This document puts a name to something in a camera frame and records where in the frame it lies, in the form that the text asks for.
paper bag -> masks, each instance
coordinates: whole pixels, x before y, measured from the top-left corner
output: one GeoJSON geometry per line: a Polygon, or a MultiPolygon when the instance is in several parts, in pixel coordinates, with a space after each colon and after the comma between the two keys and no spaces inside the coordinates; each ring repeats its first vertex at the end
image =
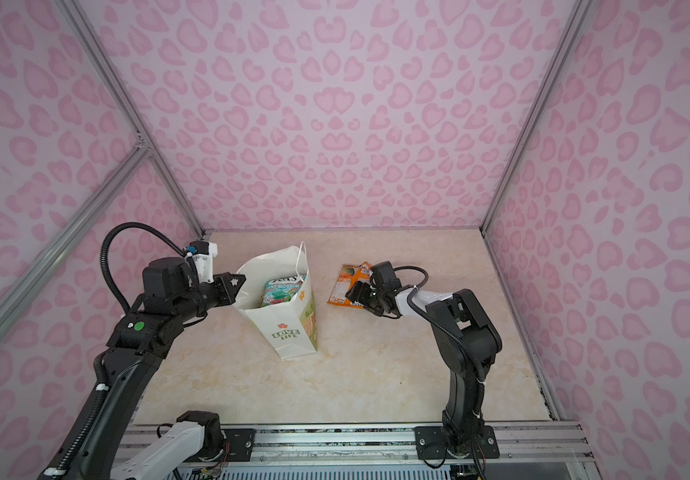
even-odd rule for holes
{"type": "Polygon", "coordinates": [[[255,256],[236,272],[246,275],[246,282],[234,307],[254,323],[282,359],[316,352],[316,303],[305,243],[300,246],[255,256]],[[301,275],[305,279],[292,300],[260,308],[265,283],[301,275]]]}

snack package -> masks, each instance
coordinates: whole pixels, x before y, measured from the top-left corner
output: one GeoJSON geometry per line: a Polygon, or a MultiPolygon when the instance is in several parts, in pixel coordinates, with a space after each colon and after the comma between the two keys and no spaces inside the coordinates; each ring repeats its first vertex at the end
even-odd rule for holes
{"type": "Polygon", "coordinates": [[[338,306],[352,306],[354,308],[363,308],[358,303],[352,303],[350,300],[345,298],[345,294],[350,290],[350,288],[356,284],[359,280],[369,281],[372,276],[372,266],[367,262],[357,266],[357,265],[342,265],[342,270],[340,270],[340,278],[337,279],[337,283],[334,284],[334,290],[329,297],[327,303],[338,306]]]}
{"type": "Polygon", "coordinates": [[[262,295],[260,308],[276,303],[290,302],[295,293],[300,291],[306,275],[288,276],[265,283],[265,293],[262,295]]]}

marble surface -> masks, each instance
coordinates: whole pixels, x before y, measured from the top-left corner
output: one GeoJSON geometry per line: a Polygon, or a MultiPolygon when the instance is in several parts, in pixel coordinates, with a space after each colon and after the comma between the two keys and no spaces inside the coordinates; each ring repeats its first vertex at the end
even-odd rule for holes
{"type": "MultiPolygon", "coordinates": [[[[148,386],[139,425],[173,422],[189,409],[223,423],[439,421],[449,370],[430,325],[378,318],[326,303],[342,264],[417,265],[426,290],[469,288],[502,337],[487,378],[487,420],[548,420],[548,411],[504,294],[477,230],[350,230],[213,234],[215,272],[235,272],[253,256],[307,244],[316,294],[318,353],[280,360],[233,307],[214,309],[187,329],[148,386]]],[[[400,272],[403,283],[419,274],[400,272]]]]}

gift bag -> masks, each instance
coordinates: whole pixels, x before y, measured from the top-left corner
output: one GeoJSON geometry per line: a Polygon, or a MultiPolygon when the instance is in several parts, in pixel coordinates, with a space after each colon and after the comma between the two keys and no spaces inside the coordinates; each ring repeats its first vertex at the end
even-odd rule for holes
{"type": "Polygon", "coordinates": [[[236,272],[246,275],[246,282],[234,307],[256,325],[282,359],[316,351],[316,303],[309,272],[304,242],[255,256],[236,272]],[[292,300],[260,307],[265,284],[284,277],[304,277],[292,300]]]}

bag handle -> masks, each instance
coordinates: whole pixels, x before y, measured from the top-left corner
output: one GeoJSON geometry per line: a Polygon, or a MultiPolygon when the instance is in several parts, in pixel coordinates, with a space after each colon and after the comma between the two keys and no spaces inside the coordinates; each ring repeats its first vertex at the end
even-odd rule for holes
{"type": "MultiPolygon", "coordinates": [[[[297,262],[294,264],[294,271],[297,274],[297,281],[302,281],[302,275],[300,275],[300,257],[302,256],[302,249],[304,249],[305,258],[307,258],[307,246],[305,245],[304,241],[300,244],[300,252],[297,253],[297,262]]],[[[310,266],[308,266],[307,271],[308,273],[310,272],[310,266]]]]}

